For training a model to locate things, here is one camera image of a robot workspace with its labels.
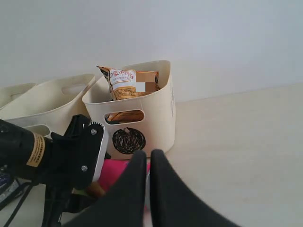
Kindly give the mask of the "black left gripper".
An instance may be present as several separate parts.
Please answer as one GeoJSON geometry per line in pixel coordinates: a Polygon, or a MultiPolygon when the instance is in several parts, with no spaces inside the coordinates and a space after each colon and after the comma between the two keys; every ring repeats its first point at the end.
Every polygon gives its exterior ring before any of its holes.
{"type": "Polygon", "coordinates": [[[71,181],[59,181],[47,184],[45,189],[45,203],[42,226],[60,227],[64,212],[79,213],[92,205],[98,197],[89,196],[85,190],[73,192],[75,186],[71,181]]]}

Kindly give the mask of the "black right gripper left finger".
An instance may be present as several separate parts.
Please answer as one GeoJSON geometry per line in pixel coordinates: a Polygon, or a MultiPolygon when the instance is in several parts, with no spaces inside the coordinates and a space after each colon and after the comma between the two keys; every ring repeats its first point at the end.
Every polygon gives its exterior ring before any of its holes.
{"type": "Polygon", "coordinates": [[[65,227],[142,227],[146,186],[146,154],[136,151],[105,196],[65,227]]]}

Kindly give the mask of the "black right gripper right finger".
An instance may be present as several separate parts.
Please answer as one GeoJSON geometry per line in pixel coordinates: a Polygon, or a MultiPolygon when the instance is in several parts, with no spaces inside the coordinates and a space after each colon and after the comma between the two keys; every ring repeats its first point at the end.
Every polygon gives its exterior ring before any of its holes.
{"type": "Polygon", "coordinates": [[[237,226],[198,198],[159,149],[151,153],[150,203],[154,227],[237,226]]]}

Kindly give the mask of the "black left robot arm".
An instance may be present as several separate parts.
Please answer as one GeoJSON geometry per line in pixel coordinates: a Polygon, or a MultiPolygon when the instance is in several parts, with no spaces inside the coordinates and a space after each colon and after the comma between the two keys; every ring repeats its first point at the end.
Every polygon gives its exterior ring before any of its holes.
{"type": "Polygon", "coordinates": [[[16,208],[5,223],[9,226],[31,190],[45,185],[42,226],[60,227],[63,212],[69,210],[72,190],[83,190],[96,179],[104,127],[82,115],[74,116],[64,135],[47,138],[8,121],[0,122],[0,170],[25,179],[25,189],[16,208]]]}

